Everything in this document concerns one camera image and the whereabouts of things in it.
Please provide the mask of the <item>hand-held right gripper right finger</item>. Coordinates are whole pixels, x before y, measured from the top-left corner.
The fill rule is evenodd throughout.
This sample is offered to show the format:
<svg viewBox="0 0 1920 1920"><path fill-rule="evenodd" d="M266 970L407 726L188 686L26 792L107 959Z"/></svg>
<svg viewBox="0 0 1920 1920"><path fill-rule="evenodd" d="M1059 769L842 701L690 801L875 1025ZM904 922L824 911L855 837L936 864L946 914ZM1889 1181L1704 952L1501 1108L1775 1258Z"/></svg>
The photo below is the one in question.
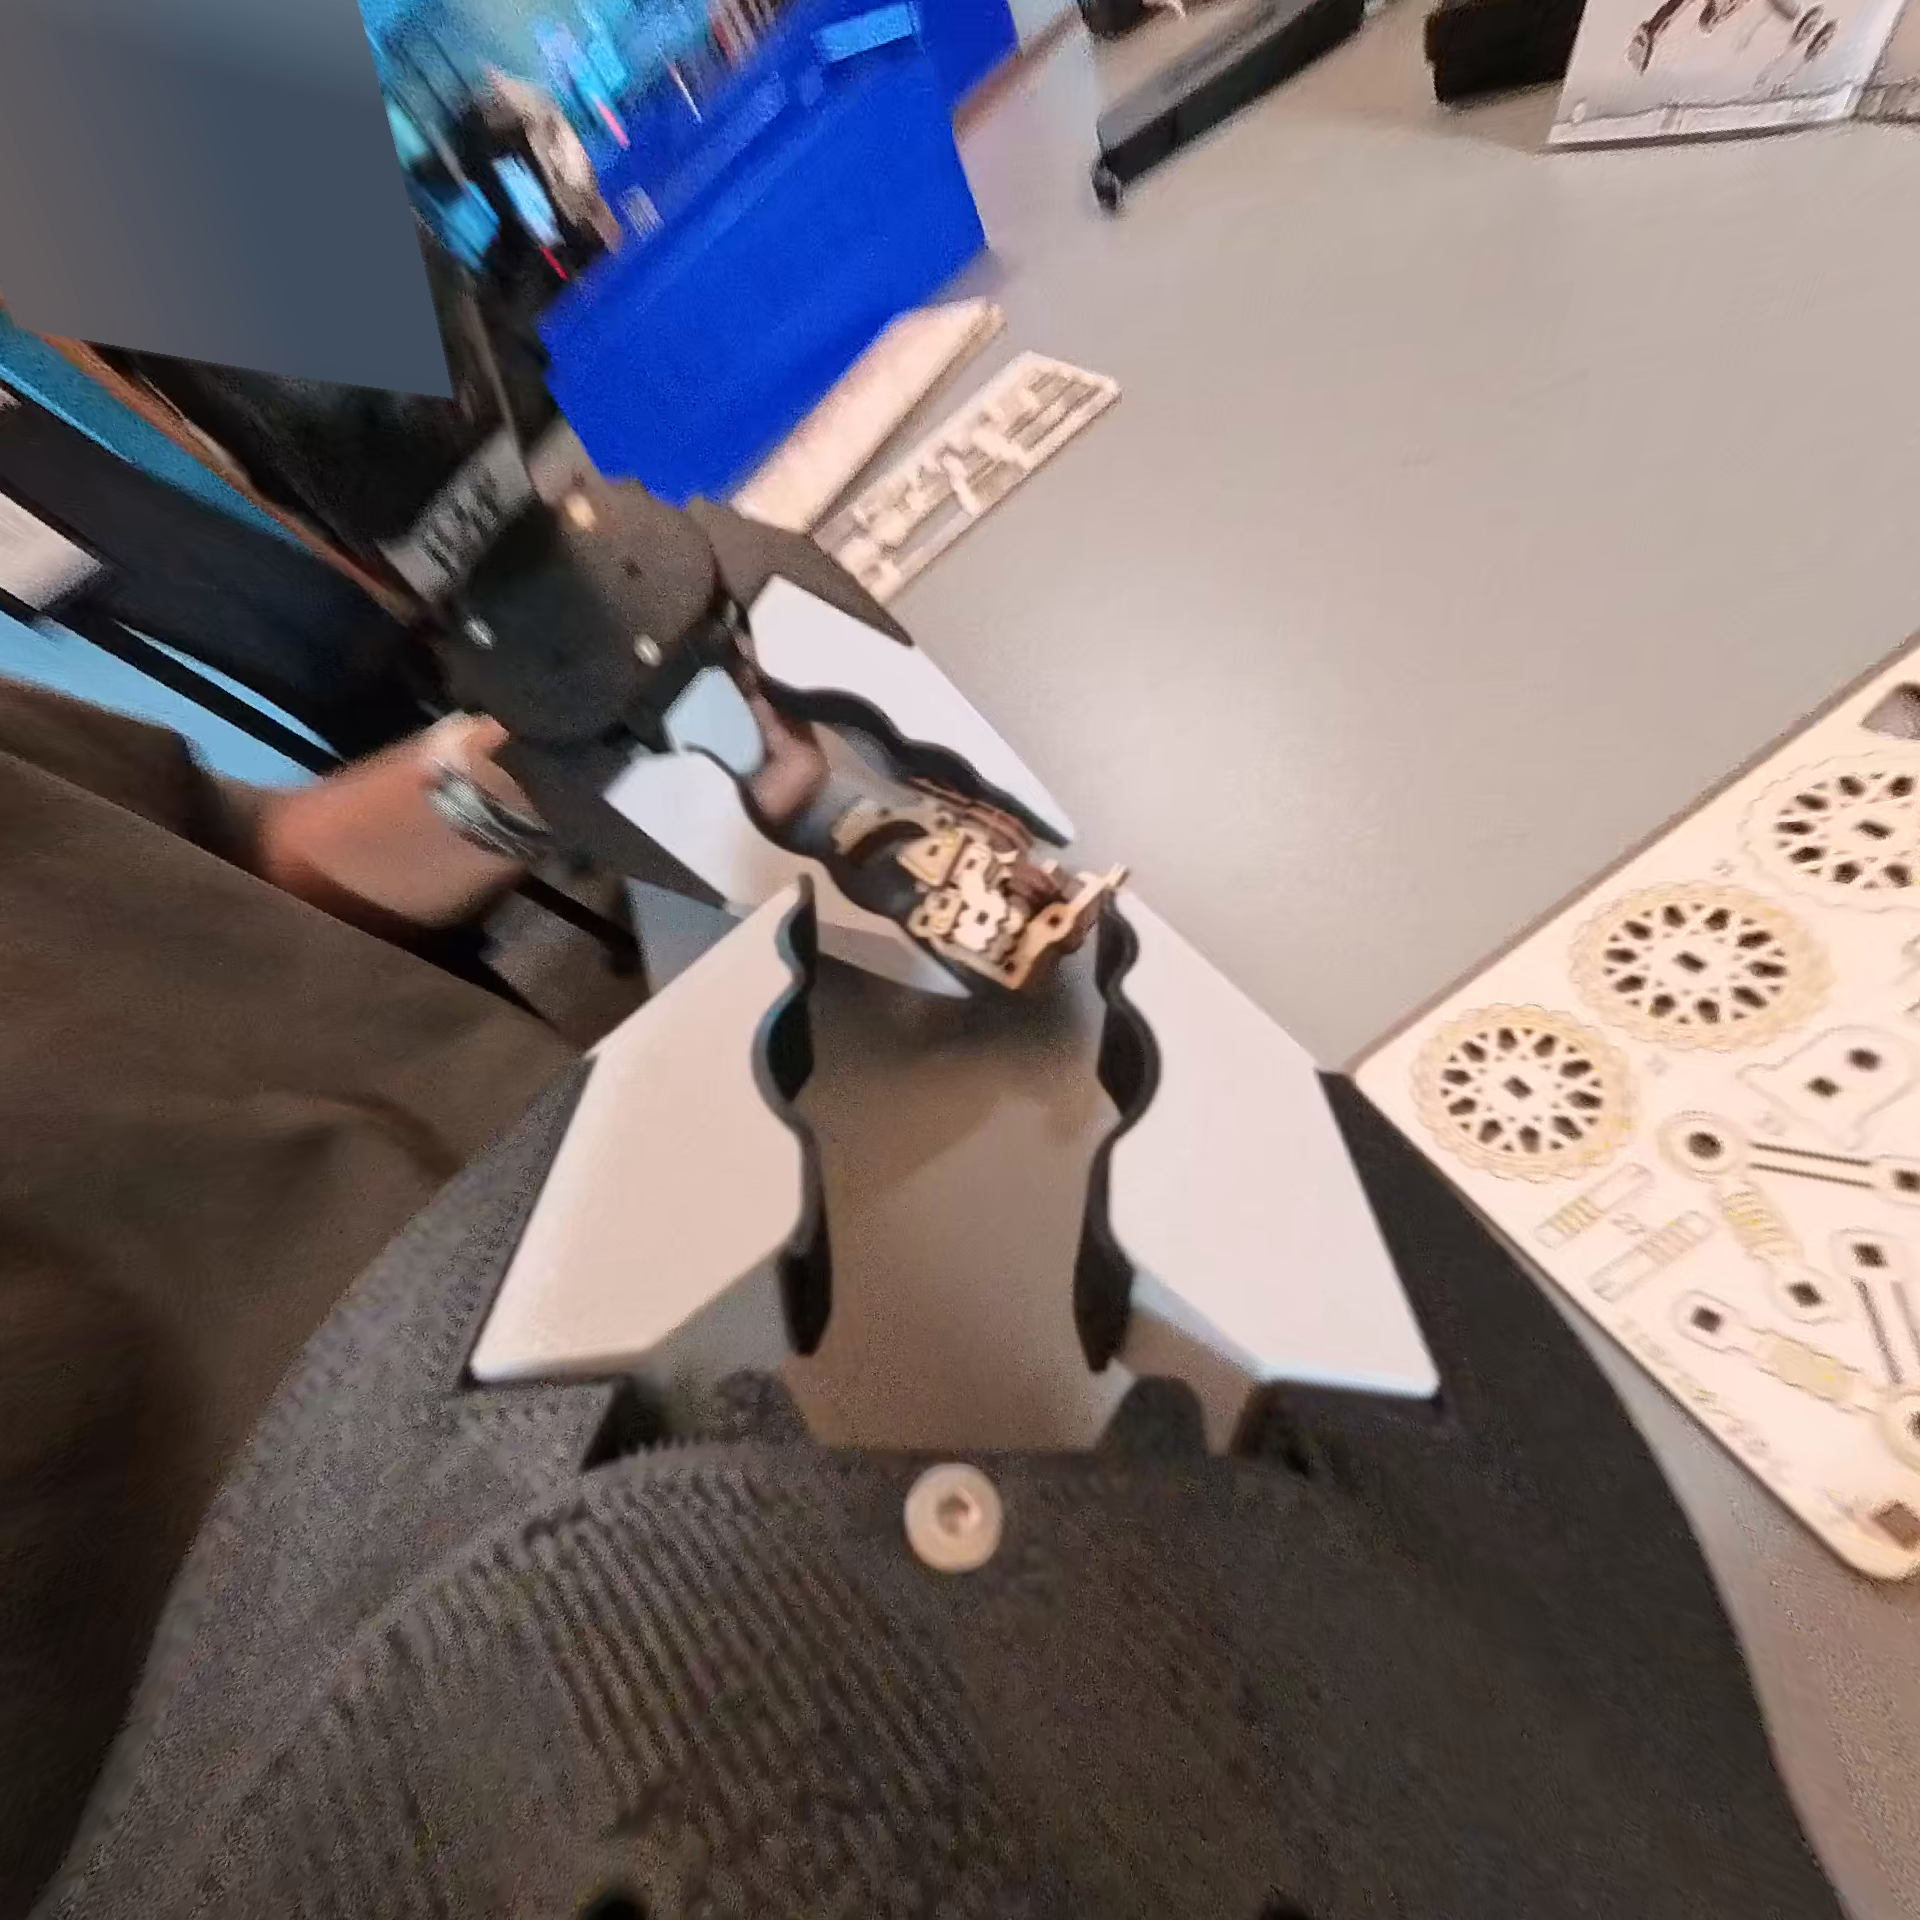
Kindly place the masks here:
<svg viewBox="0 0 1920 1920"><path fill-rule="evenodd" d="M1105 902L1092 985L1111 1126L1071 1277L1090 1371L1200 1404L1429 1404L1441 1375L1312 1056L1142 900Z"/></svg>

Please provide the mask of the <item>wooden puzzle sheet with wheels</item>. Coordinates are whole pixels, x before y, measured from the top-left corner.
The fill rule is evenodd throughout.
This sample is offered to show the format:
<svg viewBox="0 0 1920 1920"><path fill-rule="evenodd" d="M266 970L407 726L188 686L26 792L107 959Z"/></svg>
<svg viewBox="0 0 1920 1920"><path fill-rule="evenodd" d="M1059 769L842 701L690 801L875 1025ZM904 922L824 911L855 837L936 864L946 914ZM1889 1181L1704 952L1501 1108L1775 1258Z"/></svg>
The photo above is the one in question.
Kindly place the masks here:
<svg viewBox="0 0 1920 1920"><path fill-rule="evenodd" d="M1848 1566L1917 1566L1915 642L1349 1067Z"/></svg>

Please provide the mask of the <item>grey desk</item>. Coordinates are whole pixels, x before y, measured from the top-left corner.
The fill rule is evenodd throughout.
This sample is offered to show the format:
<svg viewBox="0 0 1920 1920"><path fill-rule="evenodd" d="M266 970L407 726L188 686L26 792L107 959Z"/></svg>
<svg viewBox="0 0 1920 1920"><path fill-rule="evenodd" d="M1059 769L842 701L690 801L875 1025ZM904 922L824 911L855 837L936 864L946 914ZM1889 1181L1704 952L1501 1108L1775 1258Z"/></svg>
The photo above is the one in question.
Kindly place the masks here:
<svg viewBox="0 0 1920 1920"><path fill-rule="evenodd" d="M1116 216L1093 121L1205 26L1077 18L962 148L1006 340L1122 403L898 603L1139 897L1324 1068L1915 631L1915 138L1547 156L1437 108L1420 7ZM973 1020L824 969L823 1442L1092 1437L1082 970ZM1552 1302L1646 1437L1851 1916L1915 1916L1915 1592L1787 1519Z"/></svg>

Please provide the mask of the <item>slotted wooden puzzle sheet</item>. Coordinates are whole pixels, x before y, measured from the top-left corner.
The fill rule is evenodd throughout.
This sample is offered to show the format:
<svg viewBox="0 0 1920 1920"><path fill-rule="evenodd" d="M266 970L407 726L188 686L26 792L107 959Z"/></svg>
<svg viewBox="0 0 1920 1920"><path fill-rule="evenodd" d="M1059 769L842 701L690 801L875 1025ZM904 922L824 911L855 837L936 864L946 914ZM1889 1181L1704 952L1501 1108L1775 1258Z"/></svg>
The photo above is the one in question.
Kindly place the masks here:
<svg viewBox="0 0 1920 1920"><path fill-rule="evenodd" d="M1122 397L1122 384L1028 353L817 527L816 545L877 603L946 558Z"/></svg>

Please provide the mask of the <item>person's left hand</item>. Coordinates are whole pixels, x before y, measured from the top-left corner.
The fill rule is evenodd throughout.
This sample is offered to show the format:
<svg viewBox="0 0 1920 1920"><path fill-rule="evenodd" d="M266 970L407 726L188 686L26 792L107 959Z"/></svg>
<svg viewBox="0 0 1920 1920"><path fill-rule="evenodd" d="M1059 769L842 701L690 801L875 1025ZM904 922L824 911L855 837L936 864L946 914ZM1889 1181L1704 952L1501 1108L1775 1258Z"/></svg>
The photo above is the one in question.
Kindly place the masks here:
<svg viewBox="0 0 1920 1920"><path fill-rule="evenodd" d="M303 787L252 791L255 872L391 936L472 924L549 848L504 744L495 719L456 712Z"/></svg>

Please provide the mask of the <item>engraved wooden puzzle sheet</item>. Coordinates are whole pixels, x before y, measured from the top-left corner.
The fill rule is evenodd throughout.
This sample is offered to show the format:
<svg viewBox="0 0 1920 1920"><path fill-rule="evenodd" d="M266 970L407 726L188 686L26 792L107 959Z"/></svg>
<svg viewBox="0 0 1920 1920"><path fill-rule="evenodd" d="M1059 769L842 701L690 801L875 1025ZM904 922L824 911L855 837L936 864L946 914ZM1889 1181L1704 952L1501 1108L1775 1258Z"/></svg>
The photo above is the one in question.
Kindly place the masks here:
<svg viewBox="0 0 1920 1920"><path fill-rule="evenodd" d="M745 480L732 511L812 533L898 429L1003 329L1004 311L990 299L904 313Z"/></svg>

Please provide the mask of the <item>person's brown shirt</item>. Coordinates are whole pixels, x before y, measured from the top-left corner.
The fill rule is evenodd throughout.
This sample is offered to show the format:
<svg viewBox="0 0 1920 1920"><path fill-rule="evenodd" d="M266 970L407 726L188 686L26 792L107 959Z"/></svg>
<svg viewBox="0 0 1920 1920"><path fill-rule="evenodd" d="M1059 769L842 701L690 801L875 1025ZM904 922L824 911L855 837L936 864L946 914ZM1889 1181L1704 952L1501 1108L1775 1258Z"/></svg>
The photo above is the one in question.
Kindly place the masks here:
<svg viewBox="0 0 1920 1920"><path fill-rule="evenodd" d="M582 1073L179 734L5 681L2 775L5 1916L254 1911L231 1806L602 1422L461 1392Z"/></svg>

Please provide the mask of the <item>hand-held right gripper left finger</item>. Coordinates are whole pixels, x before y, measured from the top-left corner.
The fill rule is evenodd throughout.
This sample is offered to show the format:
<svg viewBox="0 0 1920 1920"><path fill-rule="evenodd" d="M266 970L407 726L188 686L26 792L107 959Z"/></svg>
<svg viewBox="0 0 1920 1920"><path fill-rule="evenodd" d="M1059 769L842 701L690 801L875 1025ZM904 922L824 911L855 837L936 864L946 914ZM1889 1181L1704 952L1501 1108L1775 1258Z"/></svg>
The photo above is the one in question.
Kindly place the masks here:
<svg viewBox="0 0 1920 1920"><path fill-rule="evenodd" d="M594 1047L468 1357L484 1387L713 1388L812 1357L834 1273L802 878Z"/></svg>

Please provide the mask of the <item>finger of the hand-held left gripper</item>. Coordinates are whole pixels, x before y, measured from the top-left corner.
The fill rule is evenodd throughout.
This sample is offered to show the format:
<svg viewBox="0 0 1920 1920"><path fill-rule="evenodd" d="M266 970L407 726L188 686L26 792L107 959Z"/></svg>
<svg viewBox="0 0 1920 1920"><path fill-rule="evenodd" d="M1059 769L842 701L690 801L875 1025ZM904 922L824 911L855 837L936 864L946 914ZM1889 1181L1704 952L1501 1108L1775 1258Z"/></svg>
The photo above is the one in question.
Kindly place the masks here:
<svg viewBox="0 0 1920 1920"><path fill-rule="evenodd" d="M745 782L767 769L746 695L719 666L704 666L668 703L666 749L638 754L614 782L614 811L692 875L735 920L808 879L817 948L898 986L971 997L899 924L849 900L829 867L764 839L746 811Z"/></svg>
<svg viewBox="0 0 1920 1920"><path fill-rule="evenodd" d="M783 718L872 743L899 782L1012 815L1049 844L1075 827L925 648L774 579L748 607L756 678Z"/></svg>

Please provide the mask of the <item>blue plastic bin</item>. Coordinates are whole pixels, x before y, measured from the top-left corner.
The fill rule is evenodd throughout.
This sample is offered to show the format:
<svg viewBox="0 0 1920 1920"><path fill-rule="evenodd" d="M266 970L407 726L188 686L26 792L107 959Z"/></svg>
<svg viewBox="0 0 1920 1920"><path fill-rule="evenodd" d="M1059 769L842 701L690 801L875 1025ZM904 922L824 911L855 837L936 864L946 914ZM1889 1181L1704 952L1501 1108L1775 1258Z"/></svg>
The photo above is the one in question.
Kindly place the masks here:
<svg viewBox="0 0 1920 1920"><path fill-rule="evenodd" d="M1003 3L713 5L605 154L621 244L541 317L589 462L686 505L760 469L987 252L954 109L1019 51Z"/></svg>

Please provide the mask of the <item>wooden model assembly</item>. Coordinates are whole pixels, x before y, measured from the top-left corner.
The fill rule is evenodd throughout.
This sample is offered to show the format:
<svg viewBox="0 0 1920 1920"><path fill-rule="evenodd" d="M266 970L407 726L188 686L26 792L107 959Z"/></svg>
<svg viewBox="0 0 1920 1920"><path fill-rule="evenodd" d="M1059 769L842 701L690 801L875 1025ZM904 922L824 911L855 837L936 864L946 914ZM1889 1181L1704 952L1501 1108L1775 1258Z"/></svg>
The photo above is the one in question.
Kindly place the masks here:
<svg viewBox="0 0 1920 1920"><path fill-rule="evenodd" d="M1013 996L1046 985L1131 879L1126 866L1073 871L1012 814L926 783L852 805L832 848L857 878L907 887L903 930L936 963Z"/></svg>

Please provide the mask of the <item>black power bank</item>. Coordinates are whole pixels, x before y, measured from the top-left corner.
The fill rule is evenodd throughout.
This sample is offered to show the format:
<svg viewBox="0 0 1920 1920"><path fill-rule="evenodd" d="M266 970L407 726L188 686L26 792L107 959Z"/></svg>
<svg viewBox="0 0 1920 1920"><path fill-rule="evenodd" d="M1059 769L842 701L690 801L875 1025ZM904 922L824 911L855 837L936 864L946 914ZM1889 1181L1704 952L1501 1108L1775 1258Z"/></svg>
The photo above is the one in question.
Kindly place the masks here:
<svg viewBox="0 0 1920 1920"><path fill-rule="evenodd" d="M1092 197L1116 212L1126 187L1351 41L1365 3L1253 3L1126 91L1095 123Z"/></svg>

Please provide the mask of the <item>small black box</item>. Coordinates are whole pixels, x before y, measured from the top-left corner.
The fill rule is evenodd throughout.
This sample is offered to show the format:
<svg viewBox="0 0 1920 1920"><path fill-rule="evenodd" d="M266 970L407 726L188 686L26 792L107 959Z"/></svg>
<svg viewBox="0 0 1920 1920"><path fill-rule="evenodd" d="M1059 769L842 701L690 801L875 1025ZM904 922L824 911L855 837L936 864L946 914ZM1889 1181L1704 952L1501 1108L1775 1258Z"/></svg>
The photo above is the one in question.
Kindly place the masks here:
<svg viewBox="0 0 1920 1920"><path fill-rule="evenodd" d="M1439 3L1423 51L1439 105L1461 108L1509 91L1559 84L1586 3Z"/></svg>

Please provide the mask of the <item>instruction booklet on stand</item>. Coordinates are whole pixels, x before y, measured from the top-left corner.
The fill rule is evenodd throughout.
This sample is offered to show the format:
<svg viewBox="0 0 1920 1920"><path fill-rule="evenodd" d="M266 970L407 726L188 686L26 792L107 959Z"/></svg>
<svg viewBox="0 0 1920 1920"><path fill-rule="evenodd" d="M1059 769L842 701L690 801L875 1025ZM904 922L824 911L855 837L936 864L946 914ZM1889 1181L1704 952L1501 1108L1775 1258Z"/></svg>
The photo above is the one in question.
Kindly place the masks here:
<svg viewBox="0 0 1920 1920"><path fill-rule="evenodd" d="M1589 3L1552 152L1915 123L1915 3Z"/></svg>

